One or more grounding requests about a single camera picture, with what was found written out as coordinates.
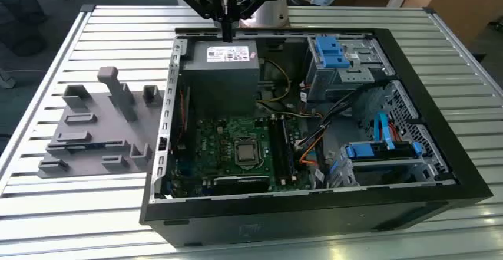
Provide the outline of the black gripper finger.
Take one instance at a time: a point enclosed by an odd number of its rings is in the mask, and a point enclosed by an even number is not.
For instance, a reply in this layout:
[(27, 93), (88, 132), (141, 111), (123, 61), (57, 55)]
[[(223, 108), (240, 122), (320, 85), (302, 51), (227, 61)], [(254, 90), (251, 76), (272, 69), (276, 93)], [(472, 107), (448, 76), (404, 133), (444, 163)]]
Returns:
[(208, 10), (200, 4), (202, 0), (183, 0), (188, 6), (198, 12), (203, 19), (212, 19), (216, 25), (222, 29), (223, 41), (227, 42), (227, 9), (218, 8), (215, 10)]
[(270, 0), (227, 0), (227, 42), (235, 36), (235, 23), (251, 17), (259, 7)]

